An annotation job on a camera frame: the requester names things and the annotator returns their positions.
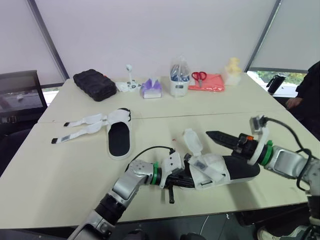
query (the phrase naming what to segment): scissors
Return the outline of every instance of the scissors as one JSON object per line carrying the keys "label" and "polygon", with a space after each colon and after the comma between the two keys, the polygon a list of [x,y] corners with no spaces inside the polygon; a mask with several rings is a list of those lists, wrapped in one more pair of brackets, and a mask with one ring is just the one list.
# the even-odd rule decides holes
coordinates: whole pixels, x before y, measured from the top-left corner
{"label": "scissors", "polygon": [[202,88],[202,81],[207,78],[207,74],[204,71],[195,71],[191,76],[194,78],[194,80],[199,82],[199,87]]}

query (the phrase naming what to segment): red towel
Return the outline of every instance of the red towel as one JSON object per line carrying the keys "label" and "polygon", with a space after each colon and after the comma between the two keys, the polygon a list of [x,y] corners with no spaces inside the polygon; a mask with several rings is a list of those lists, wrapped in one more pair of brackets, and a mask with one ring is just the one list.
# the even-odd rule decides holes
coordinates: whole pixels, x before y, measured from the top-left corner
{"label": "red towel", "polygon": [[195,80],[195,85],[189,85],[188,89],[223,92],[225,90],[225,84],[220,74],[207,74],[205,80],[202,80],[202,87],[200,87],[199,82]]}

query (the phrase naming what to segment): window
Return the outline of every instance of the window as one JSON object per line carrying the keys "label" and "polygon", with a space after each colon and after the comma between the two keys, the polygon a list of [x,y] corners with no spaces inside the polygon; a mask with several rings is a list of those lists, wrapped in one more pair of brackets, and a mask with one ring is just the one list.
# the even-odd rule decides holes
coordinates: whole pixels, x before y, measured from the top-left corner
{"label": "window", "polygon": [[306,73],[259,70],[247,72],[247,74],[266,91],[268,91],[268,82],[274,75],[279,73],[285,74],[286,78],[273,96],[286,98],[297,96],[296,88],[304,80],[305,75],[307,75]]}
{"label": "window", "polygon": [[59,92],[59,87],[42,88],[46,104],[49,106]]}

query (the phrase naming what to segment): black textured pouch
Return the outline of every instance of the black textured pouch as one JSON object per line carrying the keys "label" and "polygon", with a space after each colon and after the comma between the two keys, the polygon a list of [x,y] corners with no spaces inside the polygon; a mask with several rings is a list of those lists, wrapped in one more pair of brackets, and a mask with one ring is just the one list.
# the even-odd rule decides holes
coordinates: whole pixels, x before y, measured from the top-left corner
{"label": "black textured pouch", "polygon": [[89,69],[73,76],[74,83],[93,100],[100,102],[116,94],[116,84],[102,73]]}

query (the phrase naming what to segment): person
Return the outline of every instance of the person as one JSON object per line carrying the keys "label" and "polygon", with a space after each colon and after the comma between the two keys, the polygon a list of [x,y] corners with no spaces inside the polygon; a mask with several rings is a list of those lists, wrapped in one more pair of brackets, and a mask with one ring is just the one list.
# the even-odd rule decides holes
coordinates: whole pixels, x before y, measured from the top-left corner
{"label": "person", "polygon": [[286,103],[289,112],[320,141],[320,61],[309,68],[297,96]]}

